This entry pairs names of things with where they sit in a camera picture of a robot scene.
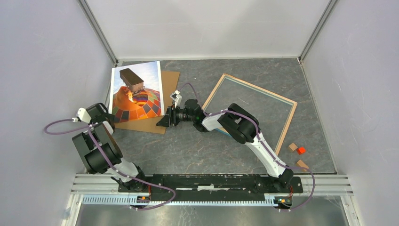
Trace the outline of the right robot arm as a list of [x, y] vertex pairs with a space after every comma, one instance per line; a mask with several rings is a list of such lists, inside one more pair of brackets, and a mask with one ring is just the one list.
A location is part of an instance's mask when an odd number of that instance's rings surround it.
[[290, 187], [293, 171], [267, 143], [258, 120], [239, 105], [233, 103], [217, 113], [206, 113], [196, 99], [189, 99], [184, 108], [169, 106], [165, 116], [156, 125], [172, 127], [182, 121], [192, 122], [199, 132], [225, 129], [236, 142], [246, 145], [257, 156], [271, 177], [275, 191], [284, 192]]

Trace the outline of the hot air balloon photo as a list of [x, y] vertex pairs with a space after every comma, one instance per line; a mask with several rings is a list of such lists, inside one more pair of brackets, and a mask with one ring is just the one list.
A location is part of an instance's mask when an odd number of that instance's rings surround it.
[[159, 61], [112, 69], [108, 109], [116, 123], [163, 116], [163, 100]]

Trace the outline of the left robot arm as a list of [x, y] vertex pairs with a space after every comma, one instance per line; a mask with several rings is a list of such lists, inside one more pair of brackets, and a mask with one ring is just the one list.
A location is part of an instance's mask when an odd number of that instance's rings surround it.
[[77, 120], [88, 128], [72, 138], [77, 152], [89, 174], [109, 174], [119, 185], [119, 191], [142, 192], [148, 179], [136, 164], [124, 159], [112, 134], [114, 115], [102, 103], [79, 108]]

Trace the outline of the wooden picture frame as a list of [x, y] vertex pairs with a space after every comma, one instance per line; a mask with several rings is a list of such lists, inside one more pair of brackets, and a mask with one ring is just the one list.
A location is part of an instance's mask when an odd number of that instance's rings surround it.
[[297, 102], [224, 73], [202, 107], [216, 113], [233, 103], [259, 121], [264, 138], [279, 154]]

